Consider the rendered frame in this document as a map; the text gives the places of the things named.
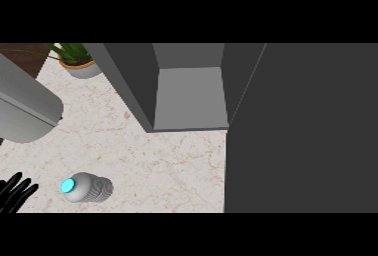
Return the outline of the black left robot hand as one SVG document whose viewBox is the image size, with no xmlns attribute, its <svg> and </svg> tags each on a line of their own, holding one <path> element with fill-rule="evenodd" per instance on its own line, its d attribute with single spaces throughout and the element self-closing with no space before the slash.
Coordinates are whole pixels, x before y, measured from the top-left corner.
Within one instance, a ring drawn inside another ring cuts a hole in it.
<svg viewBox="0 0 378 256">
<path fill-rule="evenodd" d="M 30 178 L 23 178 L 21 172 L 10 180 L 0 180 L 0 213 L 17 213 L 38 190 L 39 185 Z"/>
</svg>

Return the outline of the grey water bottle, cyan cap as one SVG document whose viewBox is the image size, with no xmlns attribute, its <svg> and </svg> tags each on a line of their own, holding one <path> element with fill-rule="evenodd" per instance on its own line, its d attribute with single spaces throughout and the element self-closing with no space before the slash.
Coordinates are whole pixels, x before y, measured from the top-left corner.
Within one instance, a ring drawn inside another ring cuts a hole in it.
<svg viewBox="0 0 378 256">
<path fill-rule="evenodd" d="M 109 178 L 80 172 L 63 181 L 61 192 L 72 203 L 101 203 L 111 197 L 114 185 Z"/>
</svg>

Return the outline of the grey open cabinet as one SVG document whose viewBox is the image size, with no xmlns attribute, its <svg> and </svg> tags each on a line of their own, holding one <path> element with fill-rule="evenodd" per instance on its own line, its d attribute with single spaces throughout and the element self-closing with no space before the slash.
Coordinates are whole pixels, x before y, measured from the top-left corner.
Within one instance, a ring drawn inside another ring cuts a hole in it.
<svg viewBox="0 0 378 256">
<path fill-rule="evenodd" d="M 264 55 L 262 43 L 85 47 L 147 132 L 230 128 Z"/>
</svg>

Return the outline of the dark grey cabinet door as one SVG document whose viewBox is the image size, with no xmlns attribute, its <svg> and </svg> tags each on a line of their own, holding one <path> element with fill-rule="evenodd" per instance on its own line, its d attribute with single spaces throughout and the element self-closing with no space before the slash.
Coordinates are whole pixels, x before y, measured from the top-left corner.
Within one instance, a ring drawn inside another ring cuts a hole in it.
<svg viewBox="0 0 378 256">
<path fill-rule="evenodd" d="M 378 44 L 271 44 L 228 132 L 230 212 L 378 212 Z"/>
</svg>

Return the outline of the pale grey rounded appliance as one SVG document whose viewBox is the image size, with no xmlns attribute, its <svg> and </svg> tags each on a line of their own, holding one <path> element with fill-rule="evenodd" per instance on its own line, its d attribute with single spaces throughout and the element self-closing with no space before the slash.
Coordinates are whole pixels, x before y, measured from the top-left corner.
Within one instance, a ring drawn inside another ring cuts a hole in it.
<svg viewBox="0 0 378 256">
<path fill-rule="evenodd" d="M 35 142 L 55 129 L 63 114 L 61 98 L 0 53 L 0 138 Z"/>
</svg>

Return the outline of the green plant in grey pot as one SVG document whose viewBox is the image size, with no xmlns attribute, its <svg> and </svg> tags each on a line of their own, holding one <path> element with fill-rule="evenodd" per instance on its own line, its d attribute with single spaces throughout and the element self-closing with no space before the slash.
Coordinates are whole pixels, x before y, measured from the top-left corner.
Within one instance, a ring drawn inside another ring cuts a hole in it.
<svg viewBox="0 0 378 256">
<path fill-rule="evenodd" d="M 57 53 L 54 57 L 60 61 L 61 66 L 77 79 L 89 79 L 97 77 L 103 70 L 95 59 L 82 43 L 46 43 L 45 46 Z"/>
</svg>

